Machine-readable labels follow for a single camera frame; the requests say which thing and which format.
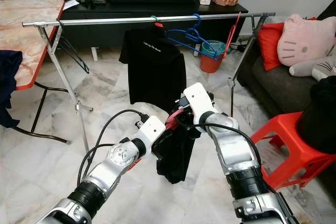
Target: hello kitty pillow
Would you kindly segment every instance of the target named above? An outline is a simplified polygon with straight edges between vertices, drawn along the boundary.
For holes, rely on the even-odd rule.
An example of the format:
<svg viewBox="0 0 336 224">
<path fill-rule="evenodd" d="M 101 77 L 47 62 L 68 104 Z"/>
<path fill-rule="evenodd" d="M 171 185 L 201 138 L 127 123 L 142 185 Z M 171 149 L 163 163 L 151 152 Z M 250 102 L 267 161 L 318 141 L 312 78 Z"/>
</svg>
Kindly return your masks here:
<svg viewBox="0 0 336 224">
<path fill-rule="evenodd" d="M 278 57 L 285 66 L 325 57 L 335 44 L 336 17 L 305 20 L 293 14 L 283 27 Z"/>
</svg>

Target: black cabinet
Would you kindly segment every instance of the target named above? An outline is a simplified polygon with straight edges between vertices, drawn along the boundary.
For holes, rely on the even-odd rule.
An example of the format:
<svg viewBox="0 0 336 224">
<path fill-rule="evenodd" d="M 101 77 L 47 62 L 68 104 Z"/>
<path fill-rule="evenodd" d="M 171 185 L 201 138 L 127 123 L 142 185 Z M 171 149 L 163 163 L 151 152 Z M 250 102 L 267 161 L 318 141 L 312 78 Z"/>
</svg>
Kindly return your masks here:
<svg viewBox="0 0 336 224">
<path fill-rule="evenodd" d="M 195 4 L 110 4 L 86 8 L 77 5 L 65 10 L 61 19 L 103 19 L 103 18 L 134 18 L 160 16 L 185 16 L 197 13 L 199 15 L 211 14 L 237 14 L 248 11 L 240 5 L 218 6 L 211 3 L 209 6 Z M 241 18 L 235 32 L 237 38 L 243 23 Z M 229 31 L 236 19 L 203 20 L 198 27 L 199 34 L 206 40 L 214 39 L 226 42 Z M 66 36 L 75 47 L 114 47 L 121 46 L 124 32 L 133 28 L 143 28 L 149 23 L 66 26 Z M 164 22 L 166 30 L 188 29 L 193 27 L 194 21 Z"/>
</svg>

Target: red table edge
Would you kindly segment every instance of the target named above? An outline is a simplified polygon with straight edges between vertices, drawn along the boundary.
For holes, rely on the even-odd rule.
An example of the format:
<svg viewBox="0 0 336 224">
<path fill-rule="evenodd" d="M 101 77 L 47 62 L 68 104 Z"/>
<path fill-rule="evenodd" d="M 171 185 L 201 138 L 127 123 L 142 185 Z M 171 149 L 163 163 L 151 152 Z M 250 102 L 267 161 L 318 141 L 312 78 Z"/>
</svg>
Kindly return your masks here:
<svg viewBox="0 0 336 224">
<path fill-rule="evenodd" d="M 61 15 L 62 15 L 64 5 L 65 5 L 65 1 L 63 1 L 63 5 L 62 5 L 61 10 L 60 10 L 60 12 L 59 12 L 59 14 L 58 14 L 58 17 L 57 17 L 58 19 L 59 19 L 59 18 L 61 17 Z M 49 37 L 50 40 L 52 40 L 52 38 L 53 38 L 53 36 L 54 36 L 54 34 L 55 34 L 55 31 L 56 31 L 56 26 L 53 27 L 53 29 L 52 29 L 52 31 L 51 31 L 51 33 L 50 33 L 50 37 Z M 46 56 L 46 54 L 47 54 L 47 51 L 48 51 L 48 46 L 46 46 L 46 47 L 44 48 L 44 51 L 43 51 L 42 56 L 41 56 L 41 59 L 40 59 L 38 65 L 37 65 L 36 71 L 35 71 L 35 73 L 34 73 L 34 75 L 33 75 L 33 78 L 32 78 L 32 80 L 31 80 L 31 82 L 30 82 L 29 84 L 26 84 L 26 85 L 18 86 L 18 87 L 15 88 L 15 90 L 25 90 L 25 89 L 30 89 L 32 86 L 34 86 L 34 83 L 35 83 L 35 81 L 36 81 L 36 79 L 37 79 L 37 75 L 38 75 L 38 73 L 39 73 L 39 71 L 40 71 L 40 68 L 41 68 L 42 63 L 43 63 L 43 61 L 44 61 L 44 58 L 45 58 L 45 56 Z"/>
</svg>

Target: red stool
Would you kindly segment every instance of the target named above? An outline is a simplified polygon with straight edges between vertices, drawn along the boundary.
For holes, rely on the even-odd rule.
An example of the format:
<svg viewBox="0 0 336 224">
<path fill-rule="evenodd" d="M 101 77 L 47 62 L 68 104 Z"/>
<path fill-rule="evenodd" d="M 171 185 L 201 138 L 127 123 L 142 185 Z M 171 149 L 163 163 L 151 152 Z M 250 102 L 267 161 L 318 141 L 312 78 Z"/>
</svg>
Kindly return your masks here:
<svg viewBox="0 0 336 224">
<path fill-rule="evenodd" d="M 304 187 L 336 160 L 335 154 L 316 151 L 300 138 L 296 131 L 296 122 L 301 114 L 302 112 L 278 115 L 251 137 L 254 143 L 271 138 L 270 143 L 279 147 L 286 145 L 289 150 L 289 157 L 270 175 L 263 167 L 261 168 L 265 181 L 274 189 L 293 184 Z M 299 179 L 288 181 L 303 168 L 306 172 Z"/>
</svg>

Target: marble floor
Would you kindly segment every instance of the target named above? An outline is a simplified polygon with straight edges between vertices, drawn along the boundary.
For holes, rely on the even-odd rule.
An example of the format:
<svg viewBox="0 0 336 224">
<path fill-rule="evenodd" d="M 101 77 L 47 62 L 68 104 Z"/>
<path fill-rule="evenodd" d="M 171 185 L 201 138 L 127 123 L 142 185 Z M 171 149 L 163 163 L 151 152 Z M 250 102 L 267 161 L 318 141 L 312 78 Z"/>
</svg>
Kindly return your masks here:
<svg viewBox="0 0 336 224">
<path fill-rule="evenodd" d="M 229 112 L 227 78 L 234 70 L 239 52 L 223 60 L 214 74 L 200 70 L 200 58 L 184 50 L 187 85 L 201 82 L 215 95 L 216 107 Z M 135 108 L 165 121 L 167 114 L 146 104 L 129 104 L 127 66 L 118 62 L 119 49 L 99 49 L 94 62 L 90 50 L 80 52 L 90 68 L 84 71 L 70 58 L 59 54 L 71 85 L 83 104 L 94 107 L 83 111 L 90 147 L 93 147 L 105 122 L 123 109 Z M 38 81 L 51 87 L 63 83 L 50 61 L 45 61 Z M 29 129 L 43 91 L 33 87 L 12 94 L 10 113 Z M 269 118 L 258 101 L 239 84 L 235 89 L 234 117 L 241 130 L 251 135 Z M 37 132 L 52 133 L 72 141 L 70 145 L 22 135 L 0 127 L 0 224 L 34 223 L 76 186 L 77 172 L 85 154 L 78 120 L 68 94 L 48 92 Z M 121 115 L 105 131 L 101 143 L 117 143 L 136 132 L 138 116 Z M 107 149 L 98 150 L 95 163 L 104 159 Z M 270 167 L 284 158 L 282 150 L 268 147 L 262 157 Z M 296 186 L 280 190 L 300 223 L 336 223 L 332 199 L 317 180 L 304 189 Z M 187 177 L 171 185 L 156 174 L 154 157 L 142 160 L 121 179 L 121 183 L 102 206 L 93 223 L 239 223 L 232 196 L 215 153 L 205 134 L 196 140 Z"/>
</svg>

